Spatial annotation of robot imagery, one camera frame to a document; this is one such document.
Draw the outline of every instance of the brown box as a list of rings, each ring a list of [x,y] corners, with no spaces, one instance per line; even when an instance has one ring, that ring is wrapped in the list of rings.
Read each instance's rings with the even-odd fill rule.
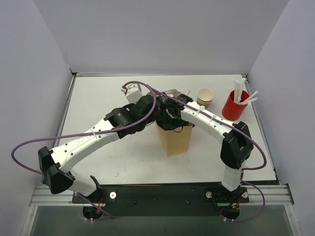
[[[165,131],[157,124],[157,132],[167,156],[173,156],[188,151],[192,125],[178,127],[175,130]]]

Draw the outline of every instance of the metal frame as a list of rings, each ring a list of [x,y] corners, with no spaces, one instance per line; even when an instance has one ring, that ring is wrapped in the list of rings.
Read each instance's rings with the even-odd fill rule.
[[[73,75],[72,81],[68,90],[67,100],[66,100],[65,107],[63,110],[62,119],[58,126],[57,135],[61,135],[62,130],[63,130],[64,121],[65,121],[66,114],[69,108],[76,77],[142,76],[142,75],[148,76],[148,75],[157,75],[157,74],[134,74],[134,75],[116,74],[116,75],[113,75],[113,74],[105,74],[105,73],[78,73],[76,75]],[[246,86],[247,91],[250,94],[251,91],[250,91],[250,87],[247,80],[246,80],[245,86]],[[253,107],[254,114],[257,119],[258,126],[262,134],[264,143],[266,145],[267,152],[270,156],[272,166],[274,167],[272,157],[269,151],[268,143],[267,143],[267,140],[266,140],[266,137],[265,137],[262,125],[261,125],[258,112],[254,104],[252,104],[252,107]],[[53,147],[58,146],[58,144],[59,144],[59,141],[55,141]],[[262,205],[262,197],[260,193],[251,186],[246,186],[246,187],[248,189],[250,202],[246,204],[242,204],[242,205],[247,205],[247,206]],[[294,202],[293,202],[289,187],[287,185],[257,185],[257,187],[262,190],[265,196],[266,205],[282,205],[285,207],[293,235],[300,236],[301,233],[300,233],[299,226],[297,223],[296,214],[293,208]],[[26,219],[25,219],[22,231],[21,231],[21,235],[22,236],[30,235],[38,206],[91,206],[89,204],[73,204],[72,196],[73,196],[73,192],[71,191],[65,191],[61,194],[53,195],[50,193],[48,186],[44,186],[44,185],[36,186],[34,189],[32,198],[31,198],[30,206],[29,206],[27,216],[26,216]]]

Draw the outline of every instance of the robotic arm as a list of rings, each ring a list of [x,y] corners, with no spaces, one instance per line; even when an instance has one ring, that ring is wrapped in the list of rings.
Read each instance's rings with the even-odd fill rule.
[[[58,194],[68,189],[81,193],[92,202],[99,201],[102,197],[102,191],[96,178],[84,176],[75,172],[72,168],[83,158],[102,146],[121,139],[128,134],[142,131],[146,124],[152,121],[156,121],[164,130],[172,130],[192,123],[212,135],[222,144],[220,157],[225,164],[222,186],[230,192],[239,188],[242,168],[253,149],[252,144],[234,130],[166,96],[160,95],[157,97],[154,112],[138,125],[118,132],[95,134],[95,132],[133,124],[149,113],[153,105],[153,97],[150,95],[142,96],[141,88],[138,84],[131,84],[128,88],[123,88],[122,91],[130,104],[122,108],[115,108],[86,132],[92,132],[93,135],[72,140],[50,150],[47,147],[43,147],[38,151],[40,169],[52,194]],[[203,108],[190,97],[179,92],[177,93],[177,99],[196,109],[201,110]],[[203,112],[216,117],[209,111],[203,110]],[[234,124],[224,119],[221,119],[221,121],[233,125],[250,136],[249,129],[243,122]]]

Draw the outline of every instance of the stack of paper cups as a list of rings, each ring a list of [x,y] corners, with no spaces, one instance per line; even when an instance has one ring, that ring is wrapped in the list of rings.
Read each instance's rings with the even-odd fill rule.
[[[204,106],[207,109],[214,96],[211,90],[204,88],[198,92],[197,103],[199,106]]]

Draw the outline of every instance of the red cup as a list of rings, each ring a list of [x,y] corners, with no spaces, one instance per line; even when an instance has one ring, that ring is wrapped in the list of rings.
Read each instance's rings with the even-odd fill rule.
[[[241,102],[246,100],[250,95],[246,92],[242,92]],[[228,120],[237,120],[240,118],[241,114],[247,107],[246,105],[239,105],[234,102],[234,90],[230,93],[230,96],[227,98],[227,101],[222,109],[222,115]]]

